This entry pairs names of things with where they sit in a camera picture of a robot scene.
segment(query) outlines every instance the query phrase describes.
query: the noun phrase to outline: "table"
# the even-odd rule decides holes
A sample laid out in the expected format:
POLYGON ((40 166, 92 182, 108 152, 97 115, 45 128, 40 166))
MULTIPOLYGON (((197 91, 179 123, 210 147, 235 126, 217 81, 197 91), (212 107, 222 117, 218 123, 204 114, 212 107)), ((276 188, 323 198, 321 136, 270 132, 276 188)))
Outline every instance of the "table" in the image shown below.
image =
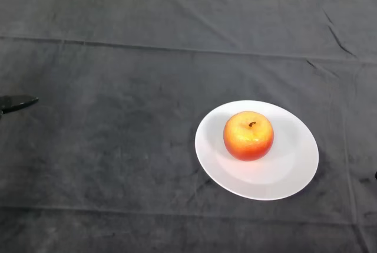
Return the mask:
POLYGON ((2 252, 377 252, 377 0, 0 0, 2 252), (216 106, 300 118, 319 168, 238 197, 200 167, 216 106))

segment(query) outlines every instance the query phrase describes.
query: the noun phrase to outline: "plate rim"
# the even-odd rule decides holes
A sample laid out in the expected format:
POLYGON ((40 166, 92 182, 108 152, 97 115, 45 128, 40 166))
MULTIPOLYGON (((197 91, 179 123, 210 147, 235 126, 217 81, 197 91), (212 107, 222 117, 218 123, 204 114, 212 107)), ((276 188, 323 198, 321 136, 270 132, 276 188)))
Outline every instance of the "plate rim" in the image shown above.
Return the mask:
POLYGON ((317 170, 318 170, 318 165, 319 165, 319 150, 318 150, 318 144, 317 144, 317 141, 313 135, 313 133, 310 131, 310 129, 307 127, 306 124, 304 124, 304 122, 302 122, 302 120, 300 118, 298 118, 297 116, 295 116, 293 113, 291 113, 289 110, 286 110, 284 109, 283 107, 279 107, 275 104, 271 104, 271 103, 267 103, 265 101, 256 101, 256 100, 238 100, 238 101, 230 101, 228 103, 224 103, 224 104, 221 104, 217 107, 215 107, 214 109, 212 109, 210 112, 208 112, 203 118, 202 120, 200 121, 197 129, 196 129, 196 132, 195 132, 195 141, 194 141, 194 147, 195 147, 195 153, 196 153, 196 156, 198 158, 198 161, 199 161, 199 164, 201 165, 201 167, 204 169, 204 171, 206 172, 206 174, 213 180, 215 181, 218 185, 220 185, 222 188, 224 188, 225 190, 237 195, 237 196, 240 196, 240 197, 244 197, 246 199, 252 199, 252 200, 257 200, 257 201, 275 201, 275 200, 280 200, 280 199, 284 199, 284 198, 288 198, 288 197, 291 197, 297 193, 299 193, 302 189, 304 189, 305 187, 307 187, 307 185, 309 185, 309 183, 313 180, 315 174, 317 173, 317 170), (295 118, 297 118, 305 127, 306 129, 309 131, 311 137, 313 138, 314 140, 314 143, 316 145, 316 167, 315 169, 313 168, 313 176, 308 180, 307 184, 304 184, 301 188, 299 188, 295 193, 292 193, 288 196, 280 196, 280 197, 276 197, 276 198, 255 198, 255 197, 251 197, 251 196, 246 196, 246 195, 242 195, 242 194, 239 194, 231 189, 229 189, 227 186, 223 185, 222 183, 220 183, 217 179, 215 179, 214 177, 212 177, 212 175, 208 172, 208 170, 206 169, 206 167, 202 164, 201 162, 201 159, 200 159, 200 156, 198 154, 198 151, 197 151, 197 141, 198 141, 198 130, 200 128, 200 126, 203 124, 203 121, 205 118, 207 118, 208 115, 210 115, 212 112, 214 112, 215 110, 219 109, 220 107, 222 106, 225 106, 227 104, 232 104, 232 103, 241 103, 241 102, 253 102, 253 103, 263 103, 263 104, 268 104, 268 105, 271 105, 271 106, 274 106, 274 107, 278 107, 280 109, 283 109, 284 111, 290 113, 291 115, 293 115, 295 118))

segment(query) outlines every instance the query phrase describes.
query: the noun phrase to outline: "dark cloth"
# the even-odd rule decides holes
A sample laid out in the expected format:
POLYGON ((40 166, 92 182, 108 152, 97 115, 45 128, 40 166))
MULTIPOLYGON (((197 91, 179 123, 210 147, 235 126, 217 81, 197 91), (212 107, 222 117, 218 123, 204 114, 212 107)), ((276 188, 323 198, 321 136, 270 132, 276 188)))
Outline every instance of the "dark cloth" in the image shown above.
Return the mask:
POLYGON ((0 0, 1 252, 377 252, 377 0, 0 0), (200 167, 213 108, 276 104, 319 148, 301 192, 200 167))

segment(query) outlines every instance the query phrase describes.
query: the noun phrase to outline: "red apple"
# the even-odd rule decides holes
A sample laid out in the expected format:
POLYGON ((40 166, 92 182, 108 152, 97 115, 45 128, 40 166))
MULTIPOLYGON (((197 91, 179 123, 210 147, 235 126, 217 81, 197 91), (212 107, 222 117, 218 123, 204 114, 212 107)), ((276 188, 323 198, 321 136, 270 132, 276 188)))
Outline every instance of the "red apple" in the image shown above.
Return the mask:
POLYGON ((271 149, 273 128, 260 113, 243 111, 232 116, 224 128, 224 143, 229 153, 239 160, 257 160, 271 149))

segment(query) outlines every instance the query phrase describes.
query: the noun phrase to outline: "white plate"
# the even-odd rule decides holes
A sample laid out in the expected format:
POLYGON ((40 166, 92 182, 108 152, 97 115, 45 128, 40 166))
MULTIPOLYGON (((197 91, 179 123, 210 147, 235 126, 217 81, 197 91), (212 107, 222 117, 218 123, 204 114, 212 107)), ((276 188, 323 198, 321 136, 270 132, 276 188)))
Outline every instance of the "white plate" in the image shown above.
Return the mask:
POLYGON ((215 182, 250 199, 293 195, 312 180, 318 167, 318 147, 305 124, 289 111, 262 101, 234 101, 212 110, 199 124, 195 149, 201 166, 215 182), (252 162, 235 159, 223 140, 228 119, 245 110, 266 116, 274 130, 270 151, 252 162))

